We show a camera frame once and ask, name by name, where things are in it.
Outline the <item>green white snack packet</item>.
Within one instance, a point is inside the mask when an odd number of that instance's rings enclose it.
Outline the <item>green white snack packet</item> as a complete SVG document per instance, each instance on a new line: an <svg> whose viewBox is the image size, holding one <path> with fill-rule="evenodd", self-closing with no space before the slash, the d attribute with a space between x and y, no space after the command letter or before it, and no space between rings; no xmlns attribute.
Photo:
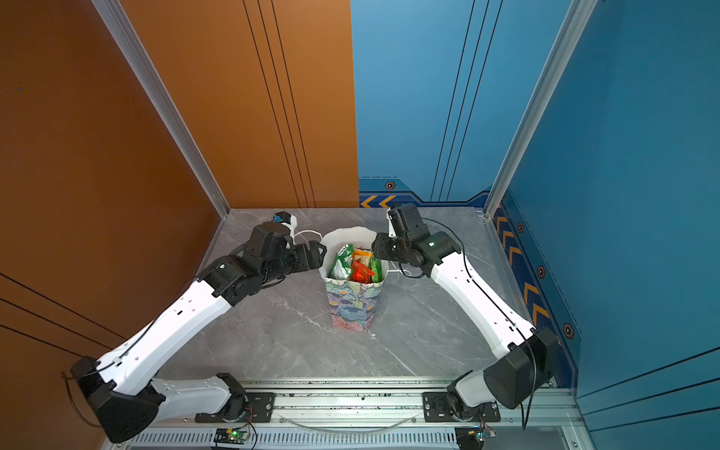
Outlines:
<svg viewBox="0 0 720 450"><path fill-rule="evenodd" d="M336 252L335 262L329 271L329 275L336 281L348 281L353 270L354 246L352 244L344 244Z"/></svg>

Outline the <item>red small snack packet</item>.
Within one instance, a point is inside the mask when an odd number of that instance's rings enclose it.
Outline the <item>red small snack packet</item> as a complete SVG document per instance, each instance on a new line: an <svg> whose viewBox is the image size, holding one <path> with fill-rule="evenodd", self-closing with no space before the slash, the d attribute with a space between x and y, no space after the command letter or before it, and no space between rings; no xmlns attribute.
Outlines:
<svg viewBox="0 0 720 450"><path fill-rule="evenodd" d="M363 262L361 262L360 260L353 261L351 268L352 273L350 276L350 281L362 284L373 283L375 273L369 267L363 264Z"/></svg>

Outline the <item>green Lays chips bag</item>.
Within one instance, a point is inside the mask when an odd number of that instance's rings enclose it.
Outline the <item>green Lays chips bag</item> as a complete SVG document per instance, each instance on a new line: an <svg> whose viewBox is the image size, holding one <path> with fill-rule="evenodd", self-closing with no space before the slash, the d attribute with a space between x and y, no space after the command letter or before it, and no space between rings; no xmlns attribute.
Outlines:
<svg viewBox="0 0 720 450"><path fill-rule="evenodd" d="M369 259L369 269L373 273L372 283L381 283L384 280L382 261L372 256Z"/></svg>

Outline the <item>floral paper bag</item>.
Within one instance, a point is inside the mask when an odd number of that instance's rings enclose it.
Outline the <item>floral paper bag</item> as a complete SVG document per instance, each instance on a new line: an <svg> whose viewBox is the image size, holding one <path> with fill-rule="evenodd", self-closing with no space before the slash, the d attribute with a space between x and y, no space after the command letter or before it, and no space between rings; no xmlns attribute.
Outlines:
<svg viewBox="0 0 720 450"><path fill-rule="evenodd" d="M350 279L335 280L330 277L329 271L335 262L336 252L344 244L352 244L354 249L367 249L372 252L371 245L376 232L365 227L352 227L339 228L325 235L310 230L302 234L313 234L326 246L320 275L324 281L333 326L359 332L367 331L381 302L384 283L391 271L390 262L381 260L384 273L381 283L362 284Z"/></svg>

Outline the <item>orange yellow snack packet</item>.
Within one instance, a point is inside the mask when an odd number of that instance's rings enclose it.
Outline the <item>orange yellow snack packet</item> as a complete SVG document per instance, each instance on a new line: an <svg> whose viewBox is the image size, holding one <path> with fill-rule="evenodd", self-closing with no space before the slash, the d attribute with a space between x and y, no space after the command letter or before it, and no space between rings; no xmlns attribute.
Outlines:
<svg viewBox="0 0 720 450"><path fill-rule="evenodd" d="M365 264L365 266L368 266L369 261L371 260L372 256L373 256L373 253L370 250L354 249L354 253L352 254L352 260L358 261L361 264Z"/></svg>

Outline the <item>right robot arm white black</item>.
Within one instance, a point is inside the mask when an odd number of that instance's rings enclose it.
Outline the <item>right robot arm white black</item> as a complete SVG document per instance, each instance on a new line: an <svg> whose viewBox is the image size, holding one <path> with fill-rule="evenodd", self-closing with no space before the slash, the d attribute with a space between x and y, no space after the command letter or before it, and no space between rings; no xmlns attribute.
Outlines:
<svg viewBox="0 0 720 450"><path fill-rule="evenodd" d="M388 232L372 243L374 254L398 266L408 264L443 288L487 341L496 360L471 370L446 388L452 416L470 421L482 406L498 403L527 416L536 391L556 375L560 341L550 328L538 328L518 315L476 272L465 245L448 226L431 232L431 219L413 204L386 213Z"/></svg>

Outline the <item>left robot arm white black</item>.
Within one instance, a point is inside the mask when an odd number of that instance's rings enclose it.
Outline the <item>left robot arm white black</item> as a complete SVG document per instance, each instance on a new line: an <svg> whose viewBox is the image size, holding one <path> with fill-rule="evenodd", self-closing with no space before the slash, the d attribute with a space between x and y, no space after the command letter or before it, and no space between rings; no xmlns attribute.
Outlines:
<svg viewBox="0 0 720 450"><path fill-rule="evenodd" d="M110 442L127 442L155 422L181 416L247 419L247 392L229 373L194 381L162 380L157 373L246 297L323 265L326 246L296 243L294 228L294 216L286 213L256 226L249 241L208 264L138 334L99 359L84 356L72 366L72 378Z"/></svg>

